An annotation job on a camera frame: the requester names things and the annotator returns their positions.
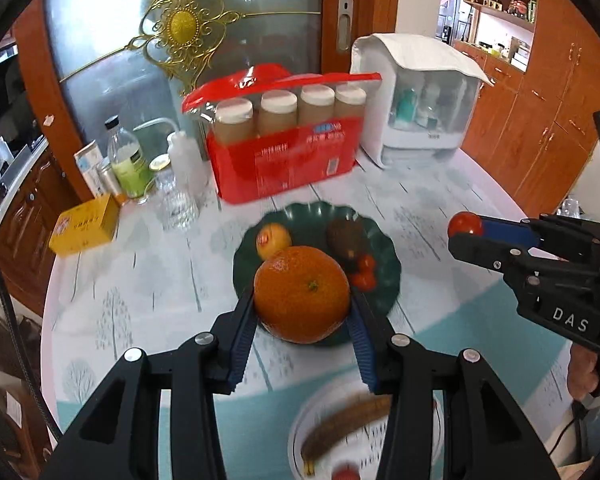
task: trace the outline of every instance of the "human hand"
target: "human hand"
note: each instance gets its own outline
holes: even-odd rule
[[[567,372],[567,389],[573,399],[582,401],[598,387],[600,378],[596,372],[598,355],[583,346],[571,345],[571,360]]]

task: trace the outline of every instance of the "jar lid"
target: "jar lid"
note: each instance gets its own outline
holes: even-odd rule
[[[302,87],[300,98],[308,105],[329,106],[335,101],[336,92],[325,85],[307,85]]]
[[[298,96],[289,90],[269,90],[262,94],[260,106],[272,114],[290,114],[298,109]]]
[[[162,171],[170,164],[171,158],[169,157],[168,153],[164,153],[163,155],[158,155],[154,158],[154,160],[151,161],[149,164],[149,169],[154,172]]]
[[[346,83],[336,87],[336,99],[350,106],[362,106],[366,103],[366,92],[359,86]]]
[[[242,124],[252,117],[253,104],[242,97],[220,101],[216,106],[216,121],[223,124]]]

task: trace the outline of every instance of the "orange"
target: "orange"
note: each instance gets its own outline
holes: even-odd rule
[[[291,245],[291,235],[281,224],[265,225],[256,238],[258,256],[268,260],[274,254]]]
[[[254,279],[261,322],[274,336],[310,344],[331,335],[349,313],[349,282],[321,250],[296,246],[265,261]]]

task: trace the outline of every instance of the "green plate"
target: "green plate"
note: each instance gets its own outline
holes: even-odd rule
[[[402,271],[400,260],[395,254],[394,243],[371,218],[358,215],[350,207],[334,206],[328,202],[291,204],[283,210],[266,214],[258,224],[247,230],[240,247],[234,254],[234,289],[238,297],[249,284],[253,283],[256,271],[262,264],[256,251],[256,236],[263,226],[274,222],[282,224],[291,233],[293,245],[315,247],[337,260],[333,251],[327,246],[326,239],[327,224],[336,218],[362,220],[371,244],[372,256],[376,260],[375,274],[378,280],[378,286],[366,294],[366,299],[378,314],[382,316],[389,314],[400,293]],[[349,332],[346,325],[343,325],[316,345],[336,346],[348,341]]]

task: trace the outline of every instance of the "yellow box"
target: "yellow box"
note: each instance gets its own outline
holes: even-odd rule
[[[68,256],[113,239],[120,207],[109,194],[89,200],[58,217],[49,248],[58,256]]]

